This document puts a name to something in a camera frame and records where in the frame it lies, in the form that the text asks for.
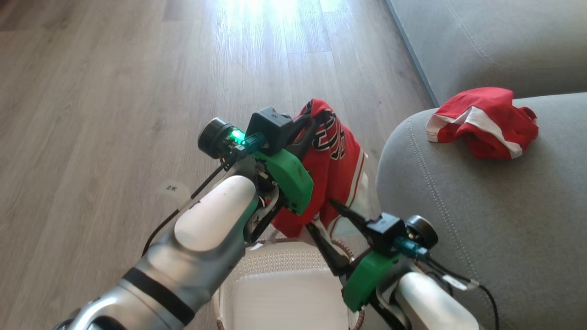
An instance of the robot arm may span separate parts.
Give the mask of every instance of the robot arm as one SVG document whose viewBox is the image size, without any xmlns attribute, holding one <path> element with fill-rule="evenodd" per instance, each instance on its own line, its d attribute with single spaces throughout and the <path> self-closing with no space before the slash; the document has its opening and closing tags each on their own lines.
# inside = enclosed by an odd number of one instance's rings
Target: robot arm
<svg viewBox="0 0 587 330">
<path fill-rule="evenodd" d="M 187 326 L 244 256 L 245 243 L 256 241 L 282 207 L 296 214 L 307 208 L 313 183 L 301 160 L 319 125 L 316 118 L 293 121 L 273 108 L 254 114 L 246 134 L 220 119 L 211 121 L 198 146 L 230 171 L 148 247 L 116 286 L 55 329 Z M 431 248 L 437 237 L 430 224 L 417 216 L 403 221 L 385 213 L 365 220 L 333 205 L 371 246 L 351 262 L 308 225 L 326 263 L 340 278 L 343 299 L 352 311 L 369 304 L 394 329 L 410 329 L 410 318 L 428 329 L 455 324 L 478 329 L 466 309 L 432 279 L 414 272 L 413 263 L 394 246 L 399 239 Z M 383 292 L 394 286 L 395 299 L 384 299 Z"/>
</svg>

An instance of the white sticker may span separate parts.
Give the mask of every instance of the white sticker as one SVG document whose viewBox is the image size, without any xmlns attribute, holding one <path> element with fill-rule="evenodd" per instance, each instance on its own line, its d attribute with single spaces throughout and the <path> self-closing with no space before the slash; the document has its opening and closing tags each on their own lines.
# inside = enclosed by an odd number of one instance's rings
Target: white sticker
<svg viewBox="0 0 587 330">
<path fill-rule="evenodd" d="M 463 283 L 461 283 L 460 281 L 457 281 L 457 279 L 455 279 L 454 277 L 450 276 L 450 275 L 443 275 L 442 279 L 446 281 L 446 283 L 452 285 L 453 287 L 465 291 L 467 290 L 467 286 L 464 285 Z"/>
<path fill-rule="evenodd" d="M 252 247 L 249 249 L 249 251 L 254 251 L 254 250 L 256 250 L 256 249 L 258 249 L 258 248 L 260 248 L 260 247 L 262 247 L 262 246 L 263 246 L 263 244 L 261 244 L 261 243 L 257 243 L 257 244 L 255 244 L 255 245 L 253 245 L 253 246 L 252 246 Z"/>
<path fill-rule="evenodd" d="M 157 192 L 164 195 L 172 196 L 177 202 L 177 209 L 182 210 L 189 204 L 190 189 L 183 183 L 165 180 L 157 189 Z"/>
</svg>

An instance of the gray sofa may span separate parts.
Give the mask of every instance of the gray sofa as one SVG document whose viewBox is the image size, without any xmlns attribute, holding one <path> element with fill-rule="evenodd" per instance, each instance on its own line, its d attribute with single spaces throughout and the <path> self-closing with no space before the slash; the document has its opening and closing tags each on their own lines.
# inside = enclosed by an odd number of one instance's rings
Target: gray sofa
<svg viewBox="0 0 587 330">
<path fill-rule="evenodd" d="M 535 96 L 587 90 L 587 2 L 389 0 L 441 104 L 501 86 Z M 418 113 L 389 137 L 377 173 L 383 211 L 420 214 L 436 259 L 492 291 L 504 329 L 587 328 L 587 93 L 518 99 L 540 133 L 520 158 L 476 159 L 463 142 L 430 143 Z M 487 329 L 480 292 L 456 297 Z"/>
<path fill-rule="evenodd" d="M 587 90 L 584 0 L 387 0 L 436 105 L 467 89 Z"/>
</svg>

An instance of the white plastic basket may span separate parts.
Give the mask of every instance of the white plastic basket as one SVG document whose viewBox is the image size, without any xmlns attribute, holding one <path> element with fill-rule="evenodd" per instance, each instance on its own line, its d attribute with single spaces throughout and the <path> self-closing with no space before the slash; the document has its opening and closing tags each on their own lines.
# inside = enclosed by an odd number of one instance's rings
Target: white plastic basket
<svg viewBox="0 0 587 330">
<path fill-rule="evenodd" d="M 218 329 L 359 330 L 365 312 L 348 310 L 341 288 L 316 247 L 279 238 L 248 248 L 213 297 Z"/>
</svg>

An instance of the wooden floor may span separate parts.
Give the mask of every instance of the wooden floor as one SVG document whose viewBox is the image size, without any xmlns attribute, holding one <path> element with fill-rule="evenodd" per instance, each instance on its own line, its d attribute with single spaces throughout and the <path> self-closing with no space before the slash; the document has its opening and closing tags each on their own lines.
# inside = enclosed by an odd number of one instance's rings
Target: wooden floor
<svg viewBox="0 0 587 330">
<path fill-rule="evenodd" d="M 0 6 L 2 329 L 49 329 L 136 262 L 173 207 L 156 187 L 210 172 L 196 141 L 213 117 L 245 128 L 323 98 L 373 184 L 388 135 L 431 107 L 384 0 Z"/>
</svg>

